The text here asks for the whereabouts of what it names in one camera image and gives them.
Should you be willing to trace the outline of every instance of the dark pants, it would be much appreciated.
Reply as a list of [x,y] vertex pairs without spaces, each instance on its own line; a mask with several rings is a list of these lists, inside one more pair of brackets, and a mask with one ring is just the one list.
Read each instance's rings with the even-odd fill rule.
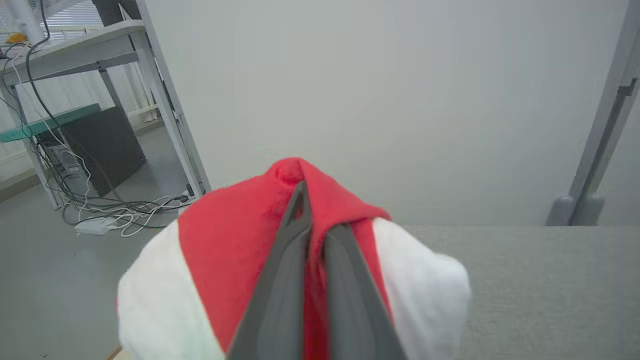
[[93,4],[95,8],[98,9],[102,25],[105,26],[124,20],[118,5],[121,5],[132,19],[142,19],[136,0],[93,0]]

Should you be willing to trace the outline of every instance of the white cloth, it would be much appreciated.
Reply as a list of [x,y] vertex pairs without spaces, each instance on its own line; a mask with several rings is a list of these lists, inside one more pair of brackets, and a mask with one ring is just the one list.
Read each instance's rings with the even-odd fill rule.
[[[388,220],[374,219],[373,231],[406,355],[453,360],[471,299],[467,271]],[[120,342],[137,360],[225,358],[182,256],[177,222],[121,278],[118,316]]]

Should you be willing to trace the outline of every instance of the yellow object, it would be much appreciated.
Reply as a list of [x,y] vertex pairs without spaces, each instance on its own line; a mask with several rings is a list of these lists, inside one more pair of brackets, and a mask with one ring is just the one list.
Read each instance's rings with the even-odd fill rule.
[[9,37],[6,38],[6,43],[7,44],[17,44],[19,42],[27,42],[27,40],[29,40],[27,38],[27,35],[25,35],[23,33],[15,33],[15,34],[9,35]]

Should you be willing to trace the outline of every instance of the red and white cloth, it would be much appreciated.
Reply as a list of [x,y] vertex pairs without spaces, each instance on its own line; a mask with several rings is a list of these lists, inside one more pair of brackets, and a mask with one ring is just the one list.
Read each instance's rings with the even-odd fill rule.
[[118,286],[120,342],[138,360],[224,359],[289,198],[307,181],[313,214],[305,269],[304,357],[328,359],[324,234],[351,223],[410,359],[456,357],[471,290],[467,271],[386,211],[302,159],[200,199],[156,235]]

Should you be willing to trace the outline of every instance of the gray table surface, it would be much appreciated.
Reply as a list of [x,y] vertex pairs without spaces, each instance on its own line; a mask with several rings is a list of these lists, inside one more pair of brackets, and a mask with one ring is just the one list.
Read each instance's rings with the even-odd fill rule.
[[460,359],[640,359],[640,227],[405,229],[469,272]]

